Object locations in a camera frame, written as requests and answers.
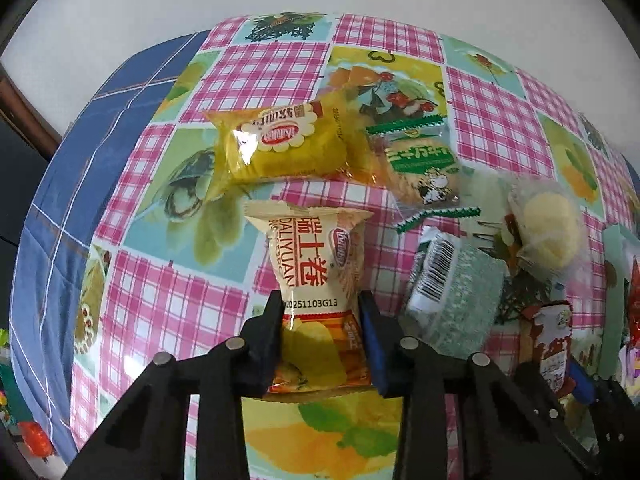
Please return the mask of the brown white jujube packet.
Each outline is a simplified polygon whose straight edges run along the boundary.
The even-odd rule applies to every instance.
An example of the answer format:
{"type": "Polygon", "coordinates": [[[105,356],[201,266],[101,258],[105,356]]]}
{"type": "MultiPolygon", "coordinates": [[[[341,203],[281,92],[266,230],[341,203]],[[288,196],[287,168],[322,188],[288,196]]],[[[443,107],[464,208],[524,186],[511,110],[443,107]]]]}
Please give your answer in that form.
{"type": "Polygon", "coordinates": [[[573,310],[566,300],[541,306],[529,306],[520,319],[520,364],[534,362],[539,373],[558,398],[575,387],[570,379],[570,344],[573,335],[573,310]]]}

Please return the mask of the red patterned snack bag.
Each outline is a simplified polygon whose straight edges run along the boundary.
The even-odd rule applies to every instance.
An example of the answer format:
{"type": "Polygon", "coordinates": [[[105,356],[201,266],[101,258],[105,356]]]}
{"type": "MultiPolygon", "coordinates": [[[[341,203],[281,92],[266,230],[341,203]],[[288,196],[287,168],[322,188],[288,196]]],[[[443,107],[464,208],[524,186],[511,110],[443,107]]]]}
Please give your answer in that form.
{"type": "Polygon", "coordinates": [[[638,348],[640,342],[640,268],[639,261],[634,258],[627,297],[627,320],[629,343],[638,348]]]}

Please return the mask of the green white wafer packet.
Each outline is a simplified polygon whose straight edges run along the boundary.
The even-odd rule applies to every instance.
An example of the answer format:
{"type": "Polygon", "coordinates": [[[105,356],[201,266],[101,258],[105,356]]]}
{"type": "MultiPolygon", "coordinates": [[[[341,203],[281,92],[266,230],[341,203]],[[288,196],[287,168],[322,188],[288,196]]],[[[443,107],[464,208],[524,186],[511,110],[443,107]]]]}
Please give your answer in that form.
{"type": "Polygon", "coordinates": [[[399,324],[443,356],[480,351],[494,325],[506,263],[465,238],[426,226],[421,233],[399,324]]]}

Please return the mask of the clear packet round yellow pastry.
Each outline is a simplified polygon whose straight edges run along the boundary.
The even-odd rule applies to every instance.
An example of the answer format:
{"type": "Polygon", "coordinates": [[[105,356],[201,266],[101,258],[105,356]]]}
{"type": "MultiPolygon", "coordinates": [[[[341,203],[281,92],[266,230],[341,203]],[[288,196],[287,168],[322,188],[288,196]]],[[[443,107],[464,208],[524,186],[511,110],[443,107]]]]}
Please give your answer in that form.
{"type": "Polygon", "coordinates": [[[555,180],[517,176],[508,204],[522,241],[520,267],[539,281],[566,285],[589,256],[578,203],[555,180]]]}

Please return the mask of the beige orange swiss roll packet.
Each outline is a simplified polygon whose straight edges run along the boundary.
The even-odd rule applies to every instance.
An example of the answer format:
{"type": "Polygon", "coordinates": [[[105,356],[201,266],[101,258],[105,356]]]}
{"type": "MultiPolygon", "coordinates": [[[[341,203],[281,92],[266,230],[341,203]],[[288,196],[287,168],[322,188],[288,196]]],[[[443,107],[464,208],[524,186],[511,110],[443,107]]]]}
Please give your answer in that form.
{"type": "Polygon", "coordinates": [[[370,211],[250,200],[247,220],[268,240],[284,311],[271,394],[367,387],[357,296],[370,211]]]}

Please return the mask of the green cow biscuit packet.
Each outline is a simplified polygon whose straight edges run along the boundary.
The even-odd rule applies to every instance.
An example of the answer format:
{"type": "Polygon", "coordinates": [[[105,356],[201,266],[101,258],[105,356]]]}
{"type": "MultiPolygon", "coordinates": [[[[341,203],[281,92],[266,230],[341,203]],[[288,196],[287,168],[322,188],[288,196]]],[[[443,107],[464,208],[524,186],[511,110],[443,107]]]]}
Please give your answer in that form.
{"type": "Polygon", "coordinates": [[[480,215],[470,193],[474,170],[450,148],[445,118],[397,119],[369,126],[367,134],[378,164],[378,182],[395,201],[397,232],[405,233],[428,218],[480,215]]]}

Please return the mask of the yellow soft bread packet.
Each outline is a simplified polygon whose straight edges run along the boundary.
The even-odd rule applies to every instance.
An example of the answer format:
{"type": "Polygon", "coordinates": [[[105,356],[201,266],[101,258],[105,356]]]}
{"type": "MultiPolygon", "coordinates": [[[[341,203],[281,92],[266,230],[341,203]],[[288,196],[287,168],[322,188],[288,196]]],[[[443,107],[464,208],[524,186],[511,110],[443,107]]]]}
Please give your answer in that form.
{"type": "Polygon", "coordinates": [[[353,88],[305,103],[208,110],[205,116],[218,132],[208,200],[232,185],[288,178],[382,183],[368,139],[371,122],[357,110],[353,88]]]}

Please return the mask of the clutter of colourful items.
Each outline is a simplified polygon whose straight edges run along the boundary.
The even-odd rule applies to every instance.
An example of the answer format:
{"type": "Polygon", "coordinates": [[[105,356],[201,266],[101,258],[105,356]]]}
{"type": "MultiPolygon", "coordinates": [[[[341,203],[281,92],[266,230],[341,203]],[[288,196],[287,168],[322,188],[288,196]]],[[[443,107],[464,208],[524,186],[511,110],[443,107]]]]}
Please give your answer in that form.
{"type": "Polygon", "coordinates": [[[54,455],[49,438],[35,421],[17,387],[6,330],[1,331],[1,422],[13,437],[21,439],[31,456],[46,462],[54,455]]]}

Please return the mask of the blue plaid cloth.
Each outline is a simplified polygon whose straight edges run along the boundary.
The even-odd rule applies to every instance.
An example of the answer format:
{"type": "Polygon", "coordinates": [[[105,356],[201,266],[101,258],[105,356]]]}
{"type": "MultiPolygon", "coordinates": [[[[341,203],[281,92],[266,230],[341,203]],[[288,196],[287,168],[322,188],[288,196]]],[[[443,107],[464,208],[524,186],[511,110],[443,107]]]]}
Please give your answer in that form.
{"type": "Polygon", "coordinates": [[[26,405],[70,464],[76,310],[89,245],[145,126],[206,38],[147,48],[107,78],[67,131],[29,204],[12,282],[11,365],[26,405]]]}

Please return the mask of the pink checkered fruit tablecloth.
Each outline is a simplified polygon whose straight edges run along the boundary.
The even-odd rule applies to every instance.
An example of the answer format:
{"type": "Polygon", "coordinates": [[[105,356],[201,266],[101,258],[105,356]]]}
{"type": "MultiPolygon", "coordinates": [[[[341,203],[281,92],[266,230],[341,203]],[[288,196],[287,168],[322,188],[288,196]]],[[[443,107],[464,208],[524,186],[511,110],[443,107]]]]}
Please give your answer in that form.
{"type": "Polygon", "coordinates": [[[242,205],[273,198],[367,209],[366,282],[385,312],[404,292],[420,232],[396,230],[393,197],[344,179],[300,179],[231,191],[171,219],[160,192],[180,162],[211,148],[206,110],[302,102],[346,86],[362,90],[374,122],[440,116],[469,165],[555,178],[585,215],[590,263],[570,282],[574,356],[604,365],[639,391],[639,355],[604,344],[607,292],[623,263],[638,200],[613,144],[558,92],[525,70],[462,40],[356,14],[282,12],[229,18],[213,28],[142,132],[93,235],[74,336],[70,426],[77,446],[152,356],[206,353],[258,314],[277,285],[265,237],[242,205]]]}

